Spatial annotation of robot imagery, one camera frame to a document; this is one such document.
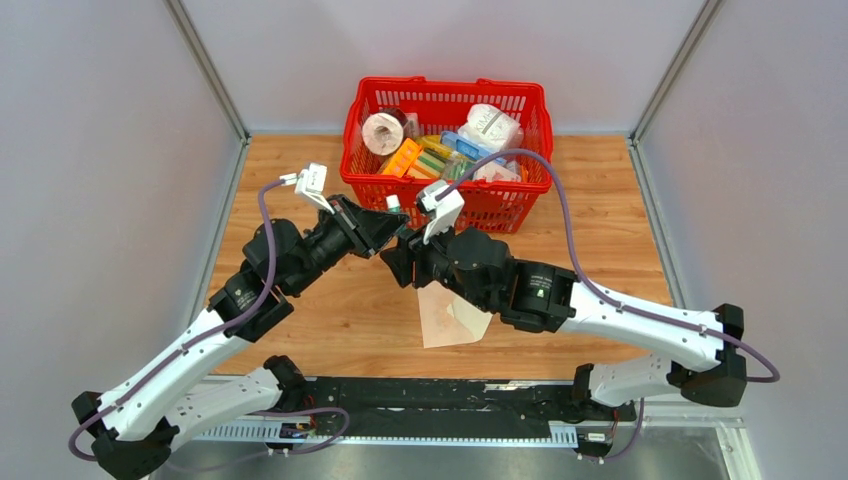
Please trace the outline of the green white glue stick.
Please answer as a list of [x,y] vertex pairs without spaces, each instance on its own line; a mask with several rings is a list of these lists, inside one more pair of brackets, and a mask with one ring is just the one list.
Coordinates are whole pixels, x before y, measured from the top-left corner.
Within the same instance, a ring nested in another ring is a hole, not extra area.
[[397,195],[389,195],[385,200],[389,212],[399,213],[401,211],[401,205]]

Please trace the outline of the cream paper envelope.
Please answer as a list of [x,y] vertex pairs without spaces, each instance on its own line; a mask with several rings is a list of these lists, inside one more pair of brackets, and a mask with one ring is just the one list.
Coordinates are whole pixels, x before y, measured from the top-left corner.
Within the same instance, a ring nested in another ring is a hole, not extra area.
[[425,349],[472,344],[488,330],[493,315],[436,282],[416,291]]

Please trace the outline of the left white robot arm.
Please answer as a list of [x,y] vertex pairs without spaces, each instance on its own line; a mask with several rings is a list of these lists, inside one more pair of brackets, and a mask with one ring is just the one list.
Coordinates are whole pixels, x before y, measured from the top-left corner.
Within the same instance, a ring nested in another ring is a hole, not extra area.
[[293,313],[290,298],[345,256],[376,255],[408,220],[397,207],[370,210],[342,194],[329,197],[306,232],[265,217],[243,247],[239,271],[167,350],[113,389],[73,400],[81,427],[93,437],[95,462],[115,479],[141,479],[210,428],[258,411],[299,411],[306,380],[284,355],[217,388],[191,389]]

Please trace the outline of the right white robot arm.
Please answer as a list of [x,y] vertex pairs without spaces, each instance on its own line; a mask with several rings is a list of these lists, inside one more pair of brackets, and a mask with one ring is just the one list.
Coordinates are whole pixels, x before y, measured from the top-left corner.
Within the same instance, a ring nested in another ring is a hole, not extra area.
[[590,334],[647,350],[635,360],[577,368],[570,402],[583,418],[671,393],[736,407],[746,390],[747,364],[737,346],[744,313],[736,305],[694,311],[610,290],[597,295],[575,272],[517,259],[505,242],[475,228],[448,230],[429,242],[422,231],[404,232],[380,257],[400,286],[437,283],[517,330]]

